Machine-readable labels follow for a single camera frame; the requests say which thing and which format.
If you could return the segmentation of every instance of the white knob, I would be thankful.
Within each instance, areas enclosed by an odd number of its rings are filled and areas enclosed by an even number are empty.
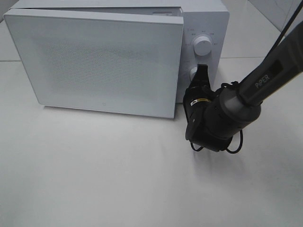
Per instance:
[[[204,56],[212,51],[213,42],[206,35],[201,35],[194,40],[194,50],[196,55]]]
[[[196,72],[197,72],[197,67],[193,67],[191,70],[190,70],[190,72],[189,72],[189,77],[190,77],[190,81],[192,81],[193,80],[193,78],[194,78],[194,76],[195,76],[195,74],[196,74]]]

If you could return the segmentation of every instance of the white table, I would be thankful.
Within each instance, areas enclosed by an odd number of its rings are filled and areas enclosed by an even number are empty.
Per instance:
[[[249,2],[226,4],[215,87],[278,35]],[[174,120],[39,105],[3,23],[0,40],[1,227],[302,226],[302,76],[264,102],[239,154],[197,153],[181,105]]]

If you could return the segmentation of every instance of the microwave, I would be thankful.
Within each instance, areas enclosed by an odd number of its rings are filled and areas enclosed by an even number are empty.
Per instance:
[[[174,118],[198,64],[213,84],[220,0],[19,0],[4,14],[38,102]]]

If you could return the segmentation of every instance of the microwave body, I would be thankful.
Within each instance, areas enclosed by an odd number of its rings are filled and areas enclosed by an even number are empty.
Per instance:
[[[197,64],[213,84],[220,0],[20,0],[4,14],[39,103],[173,118]]]

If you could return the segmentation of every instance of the black cable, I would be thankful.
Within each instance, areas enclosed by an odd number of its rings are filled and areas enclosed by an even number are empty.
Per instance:
[[[295,10],[295,12],[291,16],[291,18],[289,19],[289,21],[287,22],[287,24],[285,25],[285,27],[281,31],[281,34],[277,38],[276,42],[274,43],[273,47],[270,49],[270,51],[268,52],[268,54],[266,55],[266,57],[279,45],[279,43],[281,42],[283,36],[285,35],[285,33],[287,32],[287,30],[289,29],[290,25],[293,23],[293,21],[296,18],[296,16],[299,14],[299,12],[302,9],[302,7],[303,7],[303,0],[298,5],[297,9]]]
[[[236,149],[235,151],[231,151],[231,150],[229,150],[229,149],[227,148],[226,151],[227,151],[228,153],[231,153],[231,154],[236,154],[236,153],[238,153],[238,152],[241,150],[242,145],[243,145],[243,131],[241,130],[241,131],[240,131],[240,144],[239,144],[238,149]]]
[[[190,142],[190,146],[191,146],[191,148],[192,148],[194,151],[200,151],[200,150],[202,150],[202,149],[204,148],[204,147],[199,147],[198,149],[195,149],[192,142]]]

